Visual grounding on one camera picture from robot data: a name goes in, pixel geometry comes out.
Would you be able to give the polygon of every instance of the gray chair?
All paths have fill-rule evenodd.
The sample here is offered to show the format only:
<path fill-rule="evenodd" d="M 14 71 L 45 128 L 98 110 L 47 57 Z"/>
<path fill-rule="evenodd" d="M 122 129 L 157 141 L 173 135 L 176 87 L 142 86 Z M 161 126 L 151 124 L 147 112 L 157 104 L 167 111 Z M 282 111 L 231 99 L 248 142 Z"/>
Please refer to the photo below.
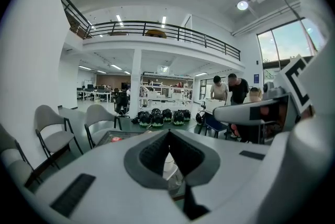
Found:
<path fill-rule="evenodd" d="M 36 121 L 36 134 L 39 138 L 43 151 L 45 152 L 47 158 L 51 160 L 51 163 L 54 163 L 58 169 L 56 161 L 51 155 L 52 153 L 58 152 L 66 145 L 69 145 L 70 141 L 73 139 L 76 143 L 79 151 L 83 154 L 81 148 L 79 147 L 78 141 L 74 136 L 70 120 L 64 117 L 61 117 L 57 113 L 55 113 L 52 108 L 47 105 L 39 106 L 35 111 L 35 121 Z M 66 129 L 66 122 L 69 125 L 70 132 Z M 49 135 L 46 139 L 42 138 L 41 131 L 50 125 L 64 125 L 64 131 L 58 131 Z"/>
<path fill-rule="evenodd" d="M 116 121 L 119 123 L 119 129 L 122 130 L 120 118 L 109 113 L 103 106 L 99 104 L 91 105 L 88 107 L 86 112 L 86 119 L 85 119 L 85 130 L 88 138 L 88 142 L 90 144 L 91 149 L 94 148 L 103 134 L 110 130 L 110 128 L 106 128 L 103 130 L 98 130 L 93 133 L 93 137 L 90 132 L 90 126 L 93 124 L 96 124 L 97 122 L 101 121 L 113 121 L 114 122 L 114 128 L 116 129 Z"/>
<path fill-rule="evenodd" d="M 5 128 L 0 124 L 0 154 L 1 159 L 12 178 L 22 185 L 25 185 L 33 175 L 33 178 L 37 181 L 38 184 L 43 182 L 41 178 L 35 173 L 35 170 L 30 165 L 28 159 L 23 153 L 20 144 L 15 138 L 13 138 Z M 12 151 L 18 151 L 20 157 L 17 158 L 16 154 L 13 154 Z"/>

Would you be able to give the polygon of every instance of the pillar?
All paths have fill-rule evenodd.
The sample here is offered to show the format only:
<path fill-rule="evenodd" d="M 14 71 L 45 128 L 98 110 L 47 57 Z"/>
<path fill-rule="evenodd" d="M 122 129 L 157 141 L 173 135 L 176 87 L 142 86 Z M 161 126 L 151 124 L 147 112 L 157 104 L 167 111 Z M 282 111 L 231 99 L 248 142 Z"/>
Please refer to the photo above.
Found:
<path fill-rule="evenodd" d="M 130 118 L 135 118 L 140 106 L 140 83 L 141 83 L 141 60 L 142 50 L 135 49 L 132 60 L 132 71 L 131 71 L 131 89 L 130 89 Z"/>

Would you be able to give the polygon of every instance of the black helmet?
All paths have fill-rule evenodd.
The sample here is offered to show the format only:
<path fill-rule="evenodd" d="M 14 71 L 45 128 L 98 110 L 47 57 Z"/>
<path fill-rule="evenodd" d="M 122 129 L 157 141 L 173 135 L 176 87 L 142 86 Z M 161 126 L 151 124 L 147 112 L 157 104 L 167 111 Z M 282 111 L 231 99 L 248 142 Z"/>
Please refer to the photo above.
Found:
<path fill-rule="evenodd" d="M 147 111 L 140 115 L 140 126 L 147 127 L 150 124 L 150 115 Z"/>
<path fill-rule="evenodd" d="M 197 113 L 197 115 L 195 116 L 195 120 L 197 121 L 198 125 L 201 125 L 203 123 L 203 119 L 202 119 L 200 113 Z"/>
<path fill-rule="evenodd" d="M 163 115 L 161 113 L 155 113 L 152 116 L 151 122 L 152 122 L 152 127 L 156 127 L 156 128 L 162 127 L 164 124 Z"/>
<path fill-rule="evenodd" d="M 182 126 L 184 124 L 184 114 L 181 110 L 178 110 L 173 116 L 173 124 L 175 126 Z"/>
<path fill-rule="evenodd" d="M 170 122 L 172 120 L 172 112 L 170 109 L 165 109 L 162 112 L 162 115 L 163 115 L 164 121 Z"/>
<path fill-rule="evenodd" d="M 155 113 L 160 113 L 160 112 L 161 112 L 160 109 L 153 109 L 153 110 L 151 111 L 151 115 L 154 115 Z"/>
<path fill-rule="evenodd" d="M 189 121 L 191 119 L 191 112 L 188 109 L 183 110 L 184 121 Z"/>

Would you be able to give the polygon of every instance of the black shirt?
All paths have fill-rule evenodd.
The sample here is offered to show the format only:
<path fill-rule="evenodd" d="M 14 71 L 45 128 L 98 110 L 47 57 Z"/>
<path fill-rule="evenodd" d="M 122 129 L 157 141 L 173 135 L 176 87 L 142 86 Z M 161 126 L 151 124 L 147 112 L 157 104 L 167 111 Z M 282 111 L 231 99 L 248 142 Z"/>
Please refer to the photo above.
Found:
<path fill-rule="evenodd" d="M 232 92 L 232 100 L 237 104 L 243 104 L 243 101 L 249 92 L 249 85 L 245 79 L 241 79 L 239 85 L 230 86 L 229 92 Z"/>

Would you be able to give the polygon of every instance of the metal railing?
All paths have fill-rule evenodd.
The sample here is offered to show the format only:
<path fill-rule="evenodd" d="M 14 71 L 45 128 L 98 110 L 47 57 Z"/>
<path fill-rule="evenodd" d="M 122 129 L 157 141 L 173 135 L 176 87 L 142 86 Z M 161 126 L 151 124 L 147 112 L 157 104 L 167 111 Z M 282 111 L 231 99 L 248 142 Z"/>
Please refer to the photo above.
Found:
<path fill-rule="evenodd" d="M 70 23 L 70 30 L 82 39 L 86 39 L 91 24 L 70 0 L 61 0 L 64 12 Z"/>
<path fill-rule="evenodd" d="M 218 50 L 226 55 L 240 60 L 240 50 L 204 33 L 184 27 L 152 22 L 152 21 L 118 21 L 95 24 L 88 31 L 87 38 L 99 36 L 152 36 L 176 41 L 199 44 L 205 48 Z"/>

